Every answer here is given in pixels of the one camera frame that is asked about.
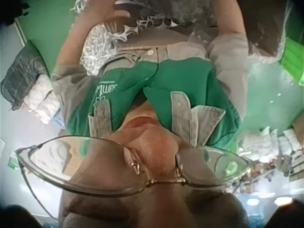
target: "lips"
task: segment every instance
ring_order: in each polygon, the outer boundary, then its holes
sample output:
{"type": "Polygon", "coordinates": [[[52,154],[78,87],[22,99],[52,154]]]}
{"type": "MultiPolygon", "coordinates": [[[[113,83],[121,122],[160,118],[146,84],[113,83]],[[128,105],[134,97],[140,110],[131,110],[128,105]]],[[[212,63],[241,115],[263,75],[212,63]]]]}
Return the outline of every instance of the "lips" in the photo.
{"type": "Polygon", "coordinates": [[[135,127],[141,127],[144,124],[154,124],[159,126],[159,122],[152,119],[151,117],[145,117],[145,116],[141,116],[141,117],[136,117],[132,120],[130,120],[123,128],[135,128],[135,127]]]}

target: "nose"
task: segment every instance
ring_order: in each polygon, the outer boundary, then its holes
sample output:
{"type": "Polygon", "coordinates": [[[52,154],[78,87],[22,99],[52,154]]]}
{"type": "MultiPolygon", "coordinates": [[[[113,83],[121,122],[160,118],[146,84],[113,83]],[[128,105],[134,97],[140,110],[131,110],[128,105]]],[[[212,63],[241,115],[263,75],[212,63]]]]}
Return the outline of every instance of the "nose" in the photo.
{"type": "Polygon", "coordinates": [[[164,178],[175,170],[175,155],[179,145],[167,129],[150,124],[127,146],[137,150],[151,178],[164,178]]]}

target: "shirt sleeve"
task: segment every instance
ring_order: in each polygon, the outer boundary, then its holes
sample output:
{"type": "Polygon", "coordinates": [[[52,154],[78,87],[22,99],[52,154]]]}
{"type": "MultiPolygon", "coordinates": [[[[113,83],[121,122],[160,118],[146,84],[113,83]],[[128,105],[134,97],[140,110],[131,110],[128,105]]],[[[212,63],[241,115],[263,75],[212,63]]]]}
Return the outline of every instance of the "shirt sleeve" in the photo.
{"type": "Polygon", "coordinates": [[[215,65],[217,79],[240,118],[244,119],[248,85],[247,37],[242,34],[218,36],[210,43],[207,51],[215,65]]]}
{"type": "Polygon", "coordinates": [[[55,67],[51,81],[66,125],[72,112],[85,97],[92,80],[93,76],[88,76],[82,65],[55,67]]]}

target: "finger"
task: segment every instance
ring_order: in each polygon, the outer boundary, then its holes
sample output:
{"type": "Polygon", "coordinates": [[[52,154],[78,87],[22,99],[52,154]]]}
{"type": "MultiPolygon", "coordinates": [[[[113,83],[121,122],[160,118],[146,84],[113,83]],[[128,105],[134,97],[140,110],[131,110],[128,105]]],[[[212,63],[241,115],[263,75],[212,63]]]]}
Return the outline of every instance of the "finger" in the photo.
{"type": "Polygon", "coordinates": [[[115,10],[110,18],[130,18],[130,16],[131,14],[126,10],[115,10]]]}

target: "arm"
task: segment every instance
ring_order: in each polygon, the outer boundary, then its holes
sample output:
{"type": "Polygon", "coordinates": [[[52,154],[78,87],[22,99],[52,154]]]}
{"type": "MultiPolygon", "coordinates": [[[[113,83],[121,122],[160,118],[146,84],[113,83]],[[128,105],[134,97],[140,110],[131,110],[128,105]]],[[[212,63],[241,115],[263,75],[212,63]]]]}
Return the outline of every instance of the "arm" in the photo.
{"type": "Polygon", "coordinates": [[[237,0],[215,0],[214,6],[221,35],[246,34],[242,12],[237,0]]]}
{"type": "Polygon", "coordinates": [[[63,44],[56,65],[79,64],[84,43],[94,26],[118,17],[130,17],[125,10],[114,10],[115,2],[116,0],[89,0],[63,44]]]}
{"type": "Polygon", "coordinates": [[[117,17],[129,17],[124,10],[114,10],[116,0],[88,0],[87,7],[76,19],[63,44],[51,76],[53,91],[61,104],[65,124],[86,95],[93,76],[79,64],[85,40],[97,24],[117,17]]]}
{"type": "Polygon", "coordinates": [[[215,0],[219,36],[208,47],[216,77],[237,110],[245,116],[248,77],[246,74],[248,41],[237,0],[215,0]]]}

